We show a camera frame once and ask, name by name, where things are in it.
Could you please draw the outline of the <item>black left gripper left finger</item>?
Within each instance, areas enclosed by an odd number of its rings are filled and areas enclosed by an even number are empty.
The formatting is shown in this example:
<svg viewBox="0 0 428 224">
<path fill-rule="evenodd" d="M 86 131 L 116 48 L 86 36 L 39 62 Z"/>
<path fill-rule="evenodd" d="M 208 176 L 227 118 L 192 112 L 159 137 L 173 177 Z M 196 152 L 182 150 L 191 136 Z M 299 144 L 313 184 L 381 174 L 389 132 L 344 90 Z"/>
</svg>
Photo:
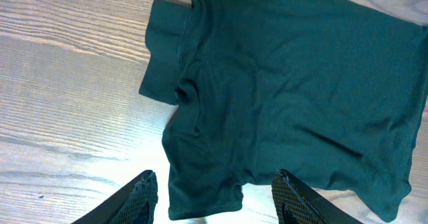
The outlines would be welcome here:
<svg viewBox="0 0 428 224">
<path fill-rule="evenodd" d="M 145 170 L 72 224 L 153 224 L 157 202 L 156 174 Z"/>
</svg>

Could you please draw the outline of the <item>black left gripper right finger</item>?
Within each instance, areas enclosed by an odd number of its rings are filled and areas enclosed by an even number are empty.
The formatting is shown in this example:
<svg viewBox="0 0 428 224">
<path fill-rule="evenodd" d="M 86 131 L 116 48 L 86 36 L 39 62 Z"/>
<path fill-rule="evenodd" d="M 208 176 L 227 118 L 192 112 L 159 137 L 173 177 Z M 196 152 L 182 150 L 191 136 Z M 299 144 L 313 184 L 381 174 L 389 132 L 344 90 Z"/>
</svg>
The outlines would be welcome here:
<svg viewBox="0 0 428 224">
<path fill-rule="evenodd" d="M 286 169 L 277 170 L 272 195 L 279 224 L 362 224 Z"/>
</svg>

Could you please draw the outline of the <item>black t-shirt white logo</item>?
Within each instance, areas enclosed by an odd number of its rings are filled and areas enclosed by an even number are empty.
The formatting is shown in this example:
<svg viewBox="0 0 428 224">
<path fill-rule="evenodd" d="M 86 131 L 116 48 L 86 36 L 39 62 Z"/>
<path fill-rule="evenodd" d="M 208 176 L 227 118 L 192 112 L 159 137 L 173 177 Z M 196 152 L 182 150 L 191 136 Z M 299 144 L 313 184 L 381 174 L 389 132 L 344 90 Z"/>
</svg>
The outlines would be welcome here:
<svg viewBox="0 0 428 224">
<path fill-rule="evenodd" d="M 286 169 L 383 221 L 410 193 L 427 28 L 347 0 L 155 0 L 140 94 L 177 107 L 172 220 L 238 211 Z"/>
</svg>

